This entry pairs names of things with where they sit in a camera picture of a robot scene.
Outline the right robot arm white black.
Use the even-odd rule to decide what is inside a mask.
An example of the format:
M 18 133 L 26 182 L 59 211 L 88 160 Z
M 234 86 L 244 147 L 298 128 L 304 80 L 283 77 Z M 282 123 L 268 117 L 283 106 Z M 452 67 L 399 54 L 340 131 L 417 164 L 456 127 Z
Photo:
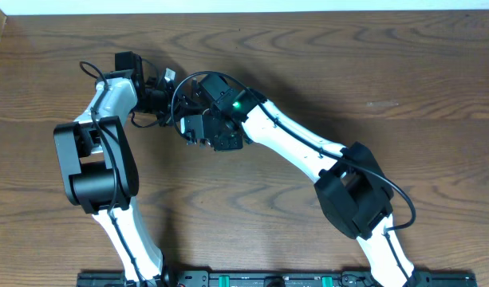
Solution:
M 372 152 L 361 143 L 346 147 L 304 128 L 260 92 L 224 73 L 193 73 L 194 103 L 175 90 L 173 98 L 191 116 L 172 110 L 175 129 L 190 144 L 233 151 L 257 143 L 275 151 L 313 183 L 322 213 L 365 253 L 371 277 L 382 286 L 414 286 L 414 265 L 396 232 L 410 227 L 416 209 L 408 195 L 388 179 Z

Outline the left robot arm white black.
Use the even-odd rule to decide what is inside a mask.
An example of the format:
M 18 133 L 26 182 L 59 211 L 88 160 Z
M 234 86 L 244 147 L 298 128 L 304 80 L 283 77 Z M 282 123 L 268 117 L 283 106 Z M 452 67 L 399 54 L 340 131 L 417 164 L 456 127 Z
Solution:
M 80 62 L 95 80 L 95 94 L 75 120 L 55 127 L 53 138 L 66 197 L 108 235 L 124 266 L 124 285 L 175 286 L 175 271 L 138 207 L 139 174 L 124 132 L 137 113 L 155 116 L 159 126 L 172 124 L 175 73 L 166 69 L 146 79 L 144 62 L 131 51 L 116 53 L 109 73 Z

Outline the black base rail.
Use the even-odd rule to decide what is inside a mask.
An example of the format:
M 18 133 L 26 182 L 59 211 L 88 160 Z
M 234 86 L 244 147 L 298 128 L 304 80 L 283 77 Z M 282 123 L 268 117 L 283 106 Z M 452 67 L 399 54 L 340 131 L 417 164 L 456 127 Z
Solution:
M 431 273 L 414 275 L 419 287 L 477 287 L 472 273 Z M 209 273 L 185 271 L 178 275 L 179 287 L 333 287 L 378 286 L 371 273 L 344 271 L 341 273 Z

